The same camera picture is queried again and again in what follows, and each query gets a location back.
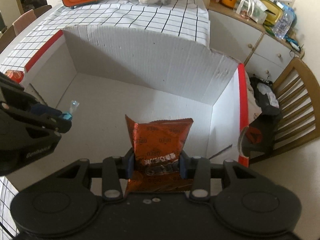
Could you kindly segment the brown Oreo snack bag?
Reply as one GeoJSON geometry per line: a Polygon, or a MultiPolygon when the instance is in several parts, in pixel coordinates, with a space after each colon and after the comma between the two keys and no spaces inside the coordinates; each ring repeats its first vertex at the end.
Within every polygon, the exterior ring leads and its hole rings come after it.
{"type": "Polygon", "coordinates": [[[125,116],[135,168],[126,193],[183,192],[191,180],[183,179],[178,169],[193,119],[157,120],[139,124],[125,116]]]}

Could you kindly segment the dark red snack packet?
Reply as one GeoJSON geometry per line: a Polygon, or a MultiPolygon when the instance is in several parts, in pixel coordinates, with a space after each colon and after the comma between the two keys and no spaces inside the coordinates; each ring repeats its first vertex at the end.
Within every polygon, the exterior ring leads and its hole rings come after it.
{"type": "Polygon", "coordinates": [[[16,83],[20,83],[24,78],[24,71],[20,70],[7,70],[5,75],[16,83]]]}

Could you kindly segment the black bag on chair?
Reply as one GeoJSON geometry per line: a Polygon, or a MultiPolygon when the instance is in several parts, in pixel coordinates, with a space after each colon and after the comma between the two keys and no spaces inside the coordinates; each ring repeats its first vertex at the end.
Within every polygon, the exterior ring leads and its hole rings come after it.
{"type": "Polygon", "coordinates": [[[253,159],[273,151],[275,130],[282,114],[272,90],[272,82],[255,76],[249,78],[249,127],[242,152],[253,159]]]}

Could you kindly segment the red cardboard box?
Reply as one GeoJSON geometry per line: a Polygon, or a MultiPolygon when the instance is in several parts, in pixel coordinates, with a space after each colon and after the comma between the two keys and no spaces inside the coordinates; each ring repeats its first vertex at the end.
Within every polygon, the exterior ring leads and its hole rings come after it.
{"type": "Polygon", "coordinates": [[[131,28],[69,27],[29,61],[22,85],[51,107],[69,109],[71,130],[55,151],[8,176],[22,190],[66,165],[124,155],[125,118],[193,119],[185,152],[212,163],[238,160],[248,124],[246,78],[238,60],[199,42],[131,28]]]}

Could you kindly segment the left wooden chair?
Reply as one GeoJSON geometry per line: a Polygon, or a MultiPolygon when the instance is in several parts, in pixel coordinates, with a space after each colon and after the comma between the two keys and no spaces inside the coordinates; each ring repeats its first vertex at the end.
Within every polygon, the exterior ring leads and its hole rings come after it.
{"type": "Polygon", "coordinates": [[[37,9],[31,9],[21,15],[1,36],[1,53],[26,27],[31,25],[45,12],[52,9],[51,5],[44,5],[37,9]]]}

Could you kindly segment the wooden chair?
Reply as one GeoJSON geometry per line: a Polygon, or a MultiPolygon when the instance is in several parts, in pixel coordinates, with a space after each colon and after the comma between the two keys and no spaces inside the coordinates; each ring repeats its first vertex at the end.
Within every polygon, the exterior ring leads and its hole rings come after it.
{"type": "Polygon", "coordinates": [[[275,130],[273,151],[249,163],[281,155],[319,138],[319,83],[309,67],[293,58],[272,83],[282,118],[275,130]]]}
{"type": "Polygon", "coordinates": [[[26,27],[31,25],[45,12],[52,9],[51,5],[44,5],[37,9],[31,9],[21,15],[1,36],[1,53],[26,27]]]}

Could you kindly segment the pink cloth on chair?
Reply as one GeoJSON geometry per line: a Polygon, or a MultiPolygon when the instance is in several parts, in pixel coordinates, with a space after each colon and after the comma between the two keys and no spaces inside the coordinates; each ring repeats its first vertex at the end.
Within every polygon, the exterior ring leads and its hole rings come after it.
{"type": "Polygon", "coordinates": [[[37,19],[35,12],[33,9],[25,12],[21,15],[15,22],[13,22],[12,26],[14,28],[15,35],[20,34],[26,27],[28,27],[31,23],[33,23],[37,19]]]}

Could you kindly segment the right wooden chair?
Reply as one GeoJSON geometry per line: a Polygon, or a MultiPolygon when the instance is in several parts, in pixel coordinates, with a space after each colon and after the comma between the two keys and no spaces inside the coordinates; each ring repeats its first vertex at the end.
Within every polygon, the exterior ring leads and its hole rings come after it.
{"type": "Polygon", "coordinates": [[[293,58],[272,83],[282,118],[275,130],[273,151],[249,163],[281,155],[319,138],[319,83],[309,67],[293,58]]]}

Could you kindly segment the white side cabinet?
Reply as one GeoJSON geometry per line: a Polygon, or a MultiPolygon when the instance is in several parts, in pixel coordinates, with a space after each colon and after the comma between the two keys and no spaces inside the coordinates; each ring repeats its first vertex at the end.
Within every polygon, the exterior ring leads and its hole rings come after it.
{"type": "Polygon", "coordinates": [[[304,51],[295,51],[289,43],[269,35],[262,25],[228,7],[211,1],[208,13],[210,48],[241,61],[248,75],[274,82],[293,57],[304,57],[304,51]]]}

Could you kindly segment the white checkered tablecloth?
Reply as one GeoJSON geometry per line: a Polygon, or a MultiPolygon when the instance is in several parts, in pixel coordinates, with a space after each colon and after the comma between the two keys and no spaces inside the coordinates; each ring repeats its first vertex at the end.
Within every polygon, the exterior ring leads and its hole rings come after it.
{"type": "MultiPolygon", "coordinates": [[[[58,31],[88,25],[154,31],[205,46],[209,40],[209,18],[200,8],[200,0],[174,0],[172,5],[161,8],[132,5],[124,0],[103,0],[100,4],[81,9],[54,8],[50,14],[31,24],[5,49],[1,55],[1,70],[25,67],[58,31]]],[[[10,184],[13,194],[21,191],[10,184]]]]}

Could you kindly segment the clear water bottle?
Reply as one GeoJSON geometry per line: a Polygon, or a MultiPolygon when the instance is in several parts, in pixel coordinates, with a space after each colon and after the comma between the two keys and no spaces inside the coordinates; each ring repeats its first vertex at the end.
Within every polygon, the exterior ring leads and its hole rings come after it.
{"type": "Polygon", "coordinates": [[[283,10],[283,14],[272,27],[272,32],[276,38],[284,39],[296,18],[296,14],[288,5],[284,3],[280,3],[280,5],[281,9],[283,10]]]}

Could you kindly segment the yellow tissue box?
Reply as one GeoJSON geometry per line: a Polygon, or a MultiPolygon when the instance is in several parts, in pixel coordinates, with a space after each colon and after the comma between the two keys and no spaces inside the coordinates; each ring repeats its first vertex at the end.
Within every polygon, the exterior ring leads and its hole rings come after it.
{"type": "Polygon", "coordinates": [[[279,19],[283,16],[283,10],[281,7],[278,7],[275,3],[271,2],[270,0],[260,0],[267,9],[265,13],[267,14],[266,22],[270,25],[275,25],[279,19]]]}

